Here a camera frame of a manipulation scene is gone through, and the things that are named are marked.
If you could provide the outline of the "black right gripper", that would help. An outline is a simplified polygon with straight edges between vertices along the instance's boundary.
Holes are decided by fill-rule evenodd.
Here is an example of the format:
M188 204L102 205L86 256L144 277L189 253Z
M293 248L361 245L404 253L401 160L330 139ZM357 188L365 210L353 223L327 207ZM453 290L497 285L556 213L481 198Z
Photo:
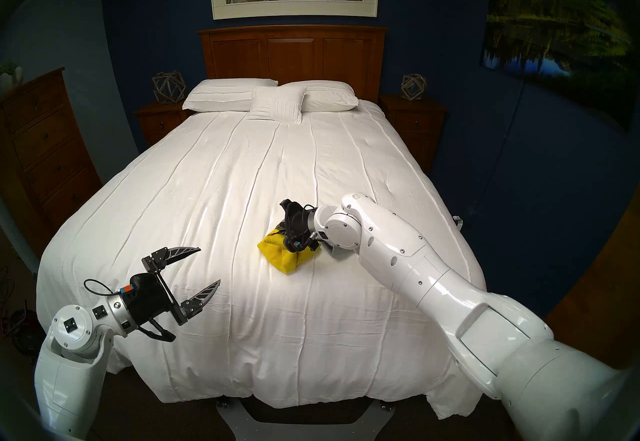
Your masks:
M277 226L276 234L284 241L284 247L290 252L302 252L307 248L316 251L318 232L313 219L318 208L311 205L303 207L290 199L284 199L280 207L285 213L285 226Z

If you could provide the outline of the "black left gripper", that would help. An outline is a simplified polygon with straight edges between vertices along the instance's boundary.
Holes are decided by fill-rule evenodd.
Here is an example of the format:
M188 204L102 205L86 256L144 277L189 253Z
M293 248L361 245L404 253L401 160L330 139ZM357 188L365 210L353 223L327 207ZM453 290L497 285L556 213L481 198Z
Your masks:
M130 278L128 285L120 288L120 298L137 329L145 332L145 323L150 323L157 331L165 329L156 317L169 312L179 326L186 324L204 309L217 292L221 280L217 280L178 305L161 276L167 266L181 261L197 252L199 247L163 247L142 258L147 273L139 273Z

